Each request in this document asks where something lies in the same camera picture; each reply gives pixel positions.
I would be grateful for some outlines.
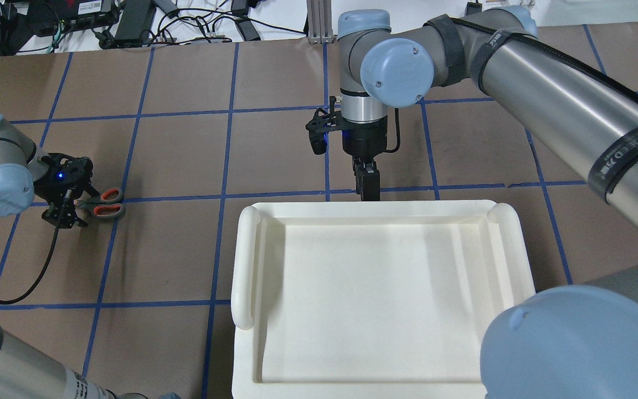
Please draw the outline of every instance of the table surface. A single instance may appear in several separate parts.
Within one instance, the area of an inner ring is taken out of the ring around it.
[[[638,23],[541,34],[638,91]],[[0,58],[0,112],[47,151],[91,157],[94,184],[123,187],[127,207],[62,231],[43,282],[0,306],[0,324],[115,392],[230,397],[240,211],[358,199],[338,136],[314,156],[304,130],[338,93],[337,57],[297,39]],[[400,123],[400,151],[377,157],[384,200],[511,204],[538,290],[638,263],[638,231],[470,81]],[[43,264],[42,205],[0,218],[0,298]]]

